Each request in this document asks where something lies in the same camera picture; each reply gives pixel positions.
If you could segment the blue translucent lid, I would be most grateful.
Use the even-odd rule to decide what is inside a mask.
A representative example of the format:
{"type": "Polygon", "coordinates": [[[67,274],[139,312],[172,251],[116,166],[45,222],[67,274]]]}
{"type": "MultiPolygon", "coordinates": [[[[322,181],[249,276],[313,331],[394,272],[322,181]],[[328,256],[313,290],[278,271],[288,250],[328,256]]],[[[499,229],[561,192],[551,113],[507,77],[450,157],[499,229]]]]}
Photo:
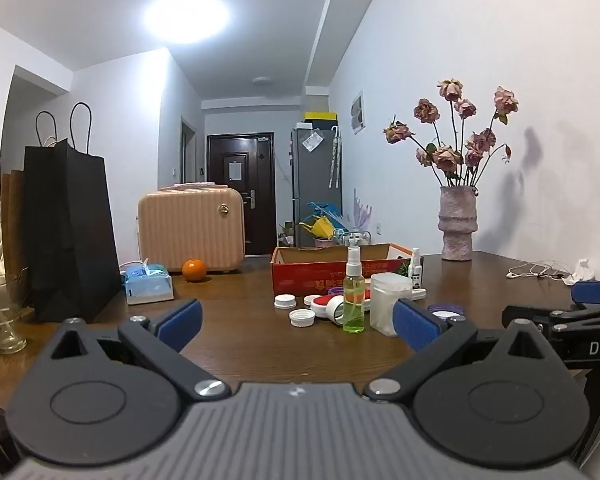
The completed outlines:
{"type": "Polygon", "coordinates": [[[465,310],[456,304],[432,304],[427,308],[427,311],[442,320],[457,318],[466,314],[465,310]]]}

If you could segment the translucent plastic container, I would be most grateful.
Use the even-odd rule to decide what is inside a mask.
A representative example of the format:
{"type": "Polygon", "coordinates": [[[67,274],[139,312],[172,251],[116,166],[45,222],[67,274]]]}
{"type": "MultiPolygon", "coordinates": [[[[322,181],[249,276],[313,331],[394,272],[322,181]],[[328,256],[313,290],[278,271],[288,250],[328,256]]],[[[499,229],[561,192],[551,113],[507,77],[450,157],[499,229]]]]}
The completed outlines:
{"type": "Polygon", "coordinates": [[[413,282],[395,273],[376,273],[370,278],[370,327],[379,333],[396,337],[393,308],[401,298],[410,299],[413,282]]]}

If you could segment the small white spray bottle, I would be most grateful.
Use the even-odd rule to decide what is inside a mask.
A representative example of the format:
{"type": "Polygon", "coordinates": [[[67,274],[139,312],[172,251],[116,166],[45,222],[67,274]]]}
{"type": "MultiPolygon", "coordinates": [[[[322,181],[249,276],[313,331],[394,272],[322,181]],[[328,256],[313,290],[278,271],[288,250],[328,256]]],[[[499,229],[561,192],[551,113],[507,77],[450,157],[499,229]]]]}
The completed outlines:
{"type": "Polygon", "coordinates": [[[412,289],[422,287],[422,255],[417,247],[412,250],[412,258],[408,267],[408,277],[412,280],[412,289]]]}

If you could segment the green liquid spray bottle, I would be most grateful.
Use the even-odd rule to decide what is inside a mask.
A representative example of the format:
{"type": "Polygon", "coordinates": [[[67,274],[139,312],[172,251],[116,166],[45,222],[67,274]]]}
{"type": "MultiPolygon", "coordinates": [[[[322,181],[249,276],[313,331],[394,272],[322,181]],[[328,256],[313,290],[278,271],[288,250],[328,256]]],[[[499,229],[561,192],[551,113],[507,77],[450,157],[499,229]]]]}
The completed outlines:
{"type": "Polygon", "coordinates": [[[362,333],[365,328],[364,314],[365,278],[361,259],[361,247],[355,238],[348,243],[346,275],[343,280],[343,320],[346,333],[362,333]]]}

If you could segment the white red lint brush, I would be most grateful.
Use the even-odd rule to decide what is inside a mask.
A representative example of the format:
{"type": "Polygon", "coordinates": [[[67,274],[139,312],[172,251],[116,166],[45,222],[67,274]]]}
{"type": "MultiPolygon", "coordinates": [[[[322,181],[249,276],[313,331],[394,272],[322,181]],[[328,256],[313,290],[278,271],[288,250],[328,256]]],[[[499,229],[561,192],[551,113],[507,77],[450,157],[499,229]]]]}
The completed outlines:
{"type": "MultiPolygon", "coordinates": [[[[329,289],[332,294],[327,295],[309,295],[303,298],[304,305],[311,309],[317,318],[328,318],[329,321],[335,324],[342,324],[343,320],[343,294],[342,287],[334,287],[329,289]]],[[[370,312],[370,304],[372,303],[372,290],[367,287],[363,301],[363,311],[370,312]]],[[[412,296],[415,300],[426,298],[426,289],[418,288],[412,291],[412,296]]]]}

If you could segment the white bottle cap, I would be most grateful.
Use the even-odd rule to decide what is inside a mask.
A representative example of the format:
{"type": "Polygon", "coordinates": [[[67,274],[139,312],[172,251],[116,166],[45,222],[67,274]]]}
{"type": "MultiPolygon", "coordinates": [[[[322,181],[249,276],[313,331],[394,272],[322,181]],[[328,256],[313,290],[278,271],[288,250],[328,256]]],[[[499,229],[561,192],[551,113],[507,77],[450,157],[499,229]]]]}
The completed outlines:
{"type": "Polygon", "coordinates": [[[281,294],[274,297],[274,307],[278,310],[292,310],[297,307],[297,299],[291,294],[281,294]]]}

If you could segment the white jar lid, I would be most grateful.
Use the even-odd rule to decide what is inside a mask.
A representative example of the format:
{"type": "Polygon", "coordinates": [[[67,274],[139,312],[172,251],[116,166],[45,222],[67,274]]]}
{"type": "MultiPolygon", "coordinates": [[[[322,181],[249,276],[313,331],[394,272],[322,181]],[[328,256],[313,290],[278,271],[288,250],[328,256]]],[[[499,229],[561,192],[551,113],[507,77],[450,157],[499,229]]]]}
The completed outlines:
{"type": "Polygon", "coordinates": [[[310,327],[315,322],[315,313],[311,309],[296,309],[288,314],[289,323],[298,328],[310,327]]]}

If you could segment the black paper shopping bag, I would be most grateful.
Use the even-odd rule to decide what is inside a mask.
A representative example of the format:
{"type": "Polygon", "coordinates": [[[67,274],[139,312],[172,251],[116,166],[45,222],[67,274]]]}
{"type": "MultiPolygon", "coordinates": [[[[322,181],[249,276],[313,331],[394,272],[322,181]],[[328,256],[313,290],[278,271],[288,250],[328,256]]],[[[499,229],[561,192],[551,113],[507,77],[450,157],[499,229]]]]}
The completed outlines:
{"type": "Polygon", "coordinates": [[[41,323],[91,323],[122,287],[105,161],[90,153],[93,112],[85,102],[85,148],[68,138],[28,146],[23,159],[27,300],[41,323]]]}

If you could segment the pink ceramic vase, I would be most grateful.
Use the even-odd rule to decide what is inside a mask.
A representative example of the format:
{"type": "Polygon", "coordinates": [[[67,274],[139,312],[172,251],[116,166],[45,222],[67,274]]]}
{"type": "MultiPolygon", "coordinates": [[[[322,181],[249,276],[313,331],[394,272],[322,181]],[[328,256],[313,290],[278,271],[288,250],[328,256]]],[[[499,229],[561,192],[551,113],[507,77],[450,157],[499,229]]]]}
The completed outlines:
{"type": "Polygon", "coordinates": [[[444,186],[440,190],[438,229],[442,232],[441,257],[446,261],[472,259],[472,234],[478,230],[477,197],[471,186],[444,186]]]}

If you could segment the pink ribbed suitcase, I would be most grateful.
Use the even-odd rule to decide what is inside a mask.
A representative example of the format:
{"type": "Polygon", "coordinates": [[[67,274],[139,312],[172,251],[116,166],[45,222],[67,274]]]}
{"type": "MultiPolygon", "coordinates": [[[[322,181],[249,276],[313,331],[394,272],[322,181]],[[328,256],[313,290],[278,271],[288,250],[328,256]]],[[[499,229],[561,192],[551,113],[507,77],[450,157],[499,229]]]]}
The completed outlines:
{"type": "Polygon", "coordinates": [[[234,271],[245,259],[244,202],[225,184],[178,184],[145,195],[137,229],[140,256],[171,272],[189,259],[210,271],[234,271]]]}

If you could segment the clear drinking glass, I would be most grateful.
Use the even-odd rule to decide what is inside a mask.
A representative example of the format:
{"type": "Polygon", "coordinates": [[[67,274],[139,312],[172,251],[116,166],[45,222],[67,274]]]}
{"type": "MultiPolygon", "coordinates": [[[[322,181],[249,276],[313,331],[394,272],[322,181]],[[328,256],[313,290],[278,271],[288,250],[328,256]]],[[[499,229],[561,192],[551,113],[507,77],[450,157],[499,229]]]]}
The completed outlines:
{"type": "Polygon", "coordinates": [[[17,328],[20,320],[20,307],[0,307],[0,353],[14,354],[27,345],[27,338],[23,337],[17,328]]]}

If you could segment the dried pink roses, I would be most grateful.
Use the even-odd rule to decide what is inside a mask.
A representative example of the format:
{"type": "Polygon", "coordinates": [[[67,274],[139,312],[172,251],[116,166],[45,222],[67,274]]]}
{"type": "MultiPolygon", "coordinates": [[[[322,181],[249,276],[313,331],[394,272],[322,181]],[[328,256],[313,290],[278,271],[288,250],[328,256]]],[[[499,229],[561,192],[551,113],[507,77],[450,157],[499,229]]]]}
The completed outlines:
{"type": "Polygon", "coordinates": [[[427,98],[418,100],[413,117],[419,124],[434,130],[432,139],[420,140],[413,128],[393,117],[384,128],[385,140],[391,145],[413,142],[417,162],[432,171],[442,188],[476,188],[492,159],[501,156],[506,164],[512,159],[512,148],[498,140],[494,126],[509,123],[509,117],[519,110],[519,100],[515,92],[499,86],[494,91],[486,128],[470,131],[467,122],[477,115],[478,108],[466,98],[464,84],[458,79],[446,78],[437,82],[437,90],[440,99],[449,105],[449,141],[443,139],[439,127],[440,107],[427,98]]]}

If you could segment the dark brown entrance door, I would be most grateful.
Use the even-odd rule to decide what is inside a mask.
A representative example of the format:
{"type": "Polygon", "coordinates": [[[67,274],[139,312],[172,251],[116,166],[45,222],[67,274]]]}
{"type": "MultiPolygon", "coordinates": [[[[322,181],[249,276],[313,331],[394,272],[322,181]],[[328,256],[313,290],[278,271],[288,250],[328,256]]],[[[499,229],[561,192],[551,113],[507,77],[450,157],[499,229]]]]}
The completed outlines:
{"type": "Polygon", "coordinates": [[[276,247],[274,133],[208,136],[207,174],[209,181],[242,196],[246,254],[271,255],[276,247]]]}

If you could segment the grey refrigerator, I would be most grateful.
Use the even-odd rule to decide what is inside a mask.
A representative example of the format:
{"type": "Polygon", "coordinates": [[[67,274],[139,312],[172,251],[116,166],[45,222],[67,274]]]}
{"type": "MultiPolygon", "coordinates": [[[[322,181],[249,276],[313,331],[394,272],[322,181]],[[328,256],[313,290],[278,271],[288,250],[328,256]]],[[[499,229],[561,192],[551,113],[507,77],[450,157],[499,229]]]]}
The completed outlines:
{"type": "Polygon", "coordinates": [[[342,195],[336,181],[329,184],[334,145],[334,120],[314,120],[312,128],[295,128],[290,134],[294,244],[313,248],[313,236],[302,226],[314,215],[311,203],[327,204],[341,211],[342,195]]]}

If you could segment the white wired earphones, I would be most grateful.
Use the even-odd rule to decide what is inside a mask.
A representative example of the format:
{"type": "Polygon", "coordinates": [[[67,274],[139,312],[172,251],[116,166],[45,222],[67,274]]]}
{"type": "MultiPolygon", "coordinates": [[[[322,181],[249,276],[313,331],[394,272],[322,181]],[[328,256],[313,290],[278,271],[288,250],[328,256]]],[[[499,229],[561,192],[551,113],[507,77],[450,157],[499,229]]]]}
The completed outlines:
{"type": "Polygon", "coordinates": [[[571,271],[555,260],[538,260],[517,263],[514,266],[511,266],[505,273],[505,277],[509,280],[537,278],[538,280],[561,281],[563,278],[568,278],[570,275],[571,271]]]}

